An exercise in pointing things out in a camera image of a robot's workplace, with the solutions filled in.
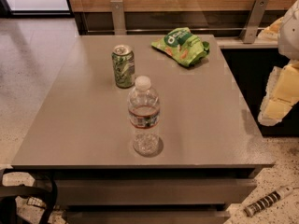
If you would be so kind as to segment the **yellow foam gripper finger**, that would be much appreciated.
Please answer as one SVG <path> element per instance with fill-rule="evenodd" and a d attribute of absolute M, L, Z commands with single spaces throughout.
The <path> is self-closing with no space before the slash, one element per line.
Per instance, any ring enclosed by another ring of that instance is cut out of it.
<path fill-rule="evenodd" d="M 279 18 L 275 20 L 273 23 L 271 23 L 269 26 L 261 30 L 261 32 L 258 34 L 258 37 L 260 39 L 264 40 L 278 40 L 278 32 L 281 26 L 283 18 Z"/>
<path fill-rule="evenodd" d="M 299 61 L 290 60 L 283 68 L 275 66 L 265 91 L 258 121 L 263 126 L 274 126 L 299 102 Z"/>

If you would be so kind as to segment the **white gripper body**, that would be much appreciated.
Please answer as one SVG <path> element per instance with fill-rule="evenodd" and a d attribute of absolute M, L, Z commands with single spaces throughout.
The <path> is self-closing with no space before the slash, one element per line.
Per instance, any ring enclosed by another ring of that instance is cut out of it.
<path fill-rule="evenodd" d="M 278 52 L 299 60 L 299 0 L 285 13 L 278 31 Z"/>

